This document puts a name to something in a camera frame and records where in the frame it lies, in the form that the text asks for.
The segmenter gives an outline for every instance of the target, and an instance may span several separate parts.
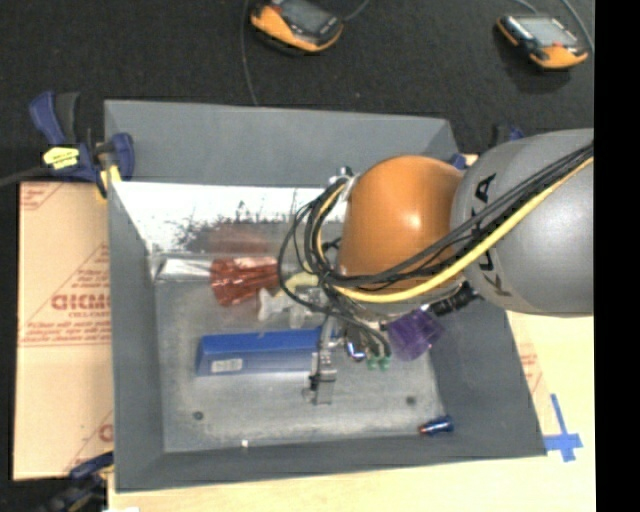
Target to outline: blue clamp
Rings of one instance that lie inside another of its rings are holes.
[[[29,114],[36,129],[53,146],[44,154],[49,172],[64,181],[89,181],[95,183],[106,197],[106,182],[98,156],[111,153],[117,165],[120,179],[133,176],[135,158],[133,139],[128,133],[117,133],[110,141],[95,149],[86,143],[78,143],[73,131],[77,93],[56,95],[45,91],[29,104]]]

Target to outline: purple object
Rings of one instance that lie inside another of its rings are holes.
[[[424,354],[442,336],[444,327],[419,308],[387,324],[391,351],[402,361]]]

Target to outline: yellow tag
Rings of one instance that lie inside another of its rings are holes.
[[[75,148],[55,147],[47,151],[42,159],[47,165],[51,165],[56,171],[78,164],[80,151]]]

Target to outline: white label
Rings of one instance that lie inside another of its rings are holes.
[[[242,370],[242,359],[222,359],[211,361],[211,373],[238,372]]]

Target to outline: cardboard sheet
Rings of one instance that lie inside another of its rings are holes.
[[[113,447],[106,223],[92,184],[21,186],[17,480],[65,475]]]

